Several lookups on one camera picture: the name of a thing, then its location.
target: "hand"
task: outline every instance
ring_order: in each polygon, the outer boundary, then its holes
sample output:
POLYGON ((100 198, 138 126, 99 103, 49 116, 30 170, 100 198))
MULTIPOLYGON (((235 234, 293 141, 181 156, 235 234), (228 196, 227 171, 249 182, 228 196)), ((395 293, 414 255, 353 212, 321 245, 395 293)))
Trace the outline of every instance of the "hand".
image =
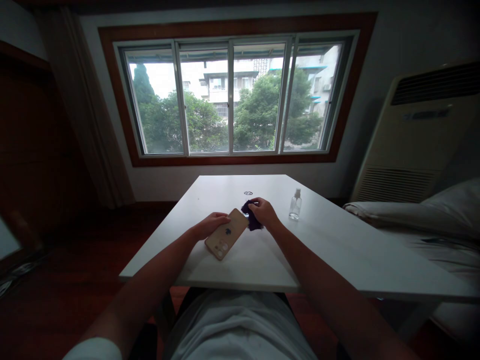
POLYGON ((248 204, 248 208, 253 212, 256 219, 267 228, 267 230, 280 223, 272 204, 270 204, 267 200, 261 197, 256 197, 251 201, 258 203, 258 205, 248 204))
POLYGON ((231 220, 224 212, 212 212, 198 224, 192 226, 190 230, 194 238, 200 241, 208 238, 220 225, 227 224, 231 220))

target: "white shirt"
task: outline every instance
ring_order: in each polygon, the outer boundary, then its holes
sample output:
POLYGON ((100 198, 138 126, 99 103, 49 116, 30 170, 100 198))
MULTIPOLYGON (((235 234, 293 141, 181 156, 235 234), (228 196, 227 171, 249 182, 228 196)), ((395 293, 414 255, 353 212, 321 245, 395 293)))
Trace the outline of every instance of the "white shirt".
MULTIPOLYGON (((270 292, 208 290, 178 319, 163 359, 316 359, 288 306, 270 292)), ((76 345, 64 360, 122 360, 105 338, 76 345)))

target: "air conditioner vent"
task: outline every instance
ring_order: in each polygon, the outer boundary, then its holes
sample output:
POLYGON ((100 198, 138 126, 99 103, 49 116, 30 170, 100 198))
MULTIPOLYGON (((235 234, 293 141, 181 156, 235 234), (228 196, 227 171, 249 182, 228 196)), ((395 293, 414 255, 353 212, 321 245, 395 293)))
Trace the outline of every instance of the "air conditioner vent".
POLYGON ((369 167, 355 201, 419 203, 436 179, 435 171, 369 167))
POLYGON ((403 78, 391 105, 457 98, 480 93, 480 61, 403 78))

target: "smartphone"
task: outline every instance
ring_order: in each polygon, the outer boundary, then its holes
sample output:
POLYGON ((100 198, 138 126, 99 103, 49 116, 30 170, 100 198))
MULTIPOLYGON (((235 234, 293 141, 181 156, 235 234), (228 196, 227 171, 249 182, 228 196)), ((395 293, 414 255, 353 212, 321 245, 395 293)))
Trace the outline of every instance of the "smartphone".
POLYGON ((205 240, 206 247, 218 260, 223 260, 249 225, 249 220, 236 208, 228 214, 231 221, 220 225, 205 240))

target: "pillow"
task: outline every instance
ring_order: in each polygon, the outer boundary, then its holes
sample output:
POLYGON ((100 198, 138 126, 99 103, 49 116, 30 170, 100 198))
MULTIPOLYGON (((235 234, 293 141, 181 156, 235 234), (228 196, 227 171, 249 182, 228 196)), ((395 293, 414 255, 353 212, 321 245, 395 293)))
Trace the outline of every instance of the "pillow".
POLYGON ((422 203, 349 202, 343 208, 376 228, 403 226, 480 239, 480 178, 452 186, 422 203))
POLYGON ((480 234, 480 177, 449 187, 421 203, 480 234))

